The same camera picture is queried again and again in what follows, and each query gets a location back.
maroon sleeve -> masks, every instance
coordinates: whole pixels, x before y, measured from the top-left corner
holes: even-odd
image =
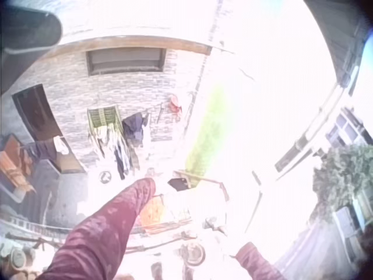
[[[253,280],[285,280],[284,276],[262,257],[251,242],[239,250],[236,259],[249,272]]]
[[[37,280],[113,279],[135,219],[155,190],[153,179],[145,178],[120,192],[74,228]]]

brown door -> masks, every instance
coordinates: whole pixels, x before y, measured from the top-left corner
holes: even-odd
[[[43,85],[33,86],[16,93],[13,95],[13,100],[35,141],[48,140],[58,135],[63,136],[48,104]],[[61,173],[84,172],[66,140],[62,140],[70,153],[68,155],[58,153],[57,160],[52,160],[53,165]]]

white cloth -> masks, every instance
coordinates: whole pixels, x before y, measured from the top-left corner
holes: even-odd
[[[53,137],[54,146],[56,147],[56,151],[63,154],[69,154],[69,148],[65,145],[65,143],[60,139],[59,136]]]

patterned sleeve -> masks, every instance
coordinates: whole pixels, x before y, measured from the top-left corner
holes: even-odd
[[[141,209],[156,190],[153,179],[134,182],[69,234],[37,280],[113,279]]]
[[[285,280],[284,276],[262,257],[251,242],[239,250],[236,259],[253,280]]]

wooden beam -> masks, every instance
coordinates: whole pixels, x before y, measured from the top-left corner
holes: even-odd
[[[210,55],[212,49],[211,45],[179,38],[139,35],[108,36],[57,45],[51,51],[46,53],[46,55],[43,56],[42,59],[69,53],[81,53],[86,51],[100,50],[104,48],[121,47],[168,48],[173,50],[192,51],[194,53],[204,55]]]

